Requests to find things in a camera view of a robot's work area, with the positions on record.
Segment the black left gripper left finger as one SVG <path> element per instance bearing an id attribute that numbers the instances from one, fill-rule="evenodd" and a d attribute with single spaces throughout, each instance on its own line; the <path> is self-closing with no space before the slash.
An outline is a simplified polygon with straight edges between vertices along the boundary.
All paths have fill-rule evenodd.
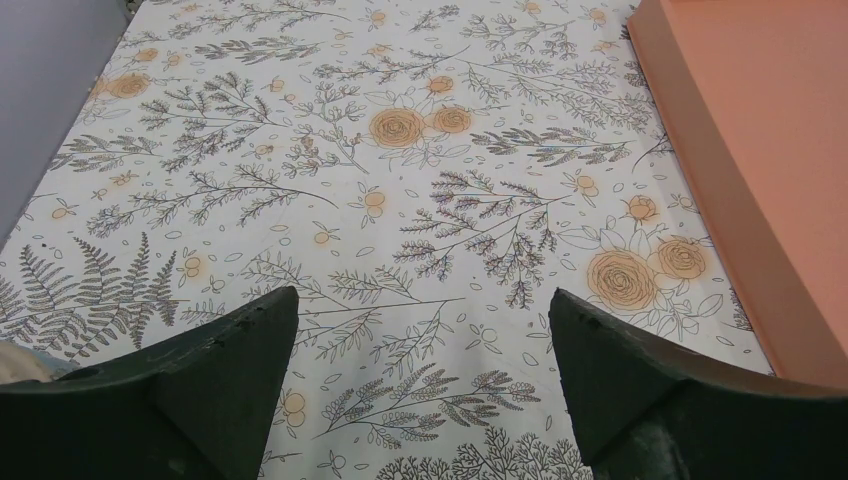
<path id="1" fill-rule="evenodd" d="M 255 479 L 298 328 L 281 287 L 49 382 L 1 389 L 5 479 Z"/>

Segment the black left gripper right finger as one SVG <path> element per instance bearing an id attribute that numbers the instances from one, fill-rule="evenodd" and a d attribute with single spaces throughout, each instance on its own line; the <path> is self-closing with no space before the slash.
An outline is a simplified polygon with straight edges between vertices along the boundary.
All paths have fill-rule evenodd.
<path id="1" fill-rule="evenodd" d="M 549 323 L 582 462 L 598 479 L 843 479 L 847 394 L 746 370 L 564 290 Z"/>

